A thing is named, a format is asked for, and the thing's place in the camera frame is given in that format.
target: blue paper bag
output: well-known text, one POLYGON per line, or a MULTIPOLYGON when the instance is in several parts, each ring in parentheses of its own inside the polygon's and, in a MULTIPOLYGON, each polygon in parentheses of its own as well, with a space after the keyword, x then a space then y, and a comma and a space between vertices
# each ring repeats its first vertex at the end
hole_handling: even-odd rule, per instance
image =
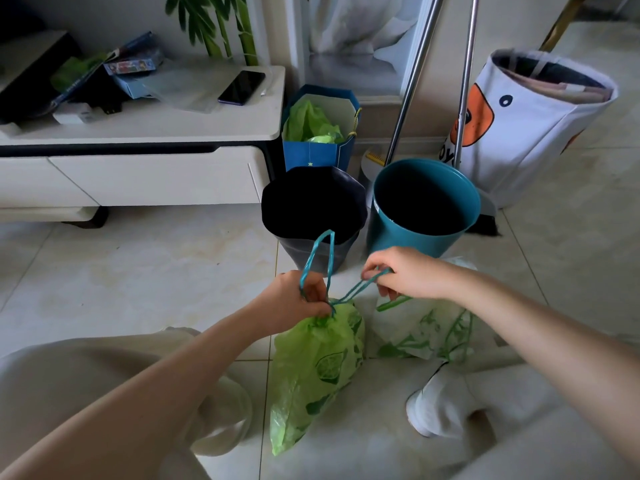
POLYGON ((348 89, 323 88, 306 84, 300 88, 284 109, 280 129, 289 119, 289 112, 293 104, 303 98, 320 106, 331 124, 340 126, 340 131, 346 140, 339 144, 283 141, 287 171, 297 166, 334 166, 347 171, 355 143, 356 128, 360 120, 360 103, 356 96, 348 89))

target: yellow rope handle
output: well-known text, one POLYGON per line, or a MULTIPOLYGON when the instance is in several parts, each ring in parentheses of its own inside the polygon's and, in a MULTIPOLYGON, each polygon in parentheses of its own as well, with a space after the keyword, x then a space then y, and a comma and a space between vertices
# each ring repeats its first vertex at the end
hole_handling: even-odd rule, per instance
POLYGON ((359 107, 358 110, 356 111, 355 116, 353 117, 353 131, 351 131, 348 135, 347 138, 350 138, 352 136, 356 136, 356 128, 358 127, 358 116, 360 115, 360 112, 362 111, 362 108, 359 107))

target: broom handle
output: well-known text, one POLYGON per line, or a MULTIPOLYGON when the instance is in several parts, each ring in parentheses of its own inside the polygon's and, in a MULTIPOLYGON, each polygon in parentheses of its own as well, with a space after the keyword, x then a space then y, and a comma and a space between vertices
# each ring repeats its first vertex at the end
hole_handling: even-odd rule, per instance
POLYGON ((456 150, 453 158, 453 167, 460 168, 460 155, 462 154, 462 136, 465 132, 467 121, 467 99, 469 95, 469 79, 471 79, 471 64, 474 60, 474 46, 476 45, 476 22, 478 18, 478 5, 480 0, 471 3, 471 17, 469 19, 469 31, 467 34, 467 53, 465 54, 465 71, 462 76, 462 90, 460 92, 460 108, 458 110, 458 136, 456 138, 456 150))
POLYGON ((420 40, 420 45, 418 46, 418 53, 416 54, 415 60, 413 62, 411 75, 409 76, 409 83, 407 84, 406 91, 404 92, 402 107, 400 108, 400 114, 398 114, 398 119, 396 121, 396 128, 394 129, 394 134, 391 137, 391 143, 389 144, 389 149, 387 151, 385 166, 391 163, 391 160, 394 157, 394 153, 396 152, 396 146, 398 144, 398 140, 400 140, 400 132, 402 131, 404 118, 406 117, 406 113, 409 110, 411 99, 413 98, 413 92, 415 91, 415 87, 418 85, 418 79, 420 79, 422 65, 424 64, 424 60, 427 56, 427 51, 431 44, 433 33, 436 30, 436 23, 442 10, 442 1, 443 0, 431 0, 431 7, 429 8, 427 22, 424 24, 424 30, 422 31, 422 39, 420 40))

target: drawer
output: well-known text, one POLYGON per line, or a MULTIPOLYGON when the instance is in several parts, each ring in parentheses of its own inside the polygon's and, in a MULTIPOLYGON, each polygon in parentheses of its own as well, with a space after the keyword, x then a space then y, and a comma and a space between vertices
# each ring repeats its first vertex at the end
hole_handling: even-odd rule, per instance
POLYGON ((83 207, 96 203, 48 159, 0 159, 0 207, 83 207))
POLYGON ((269 183, 255 146, 211 153, 79 155, 52 163, 100 205, 258 203, 269 183))

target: person's left hand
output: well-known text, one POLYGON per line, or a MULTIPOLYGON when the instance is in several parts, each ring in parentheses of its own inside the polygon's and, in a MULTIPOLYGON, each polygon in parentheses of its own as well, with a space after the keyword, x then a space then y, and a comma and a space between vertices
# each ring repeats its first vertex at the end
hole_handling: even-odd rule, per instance
POLYGON ((301 271, 289 271, 275 277, 249 305, 258 319, 264 336, 287 331, 307 317, 331 314, 326 302, 326 285, 322 274, 310 271, 305 281, 307 299, 300 294, 301 271))

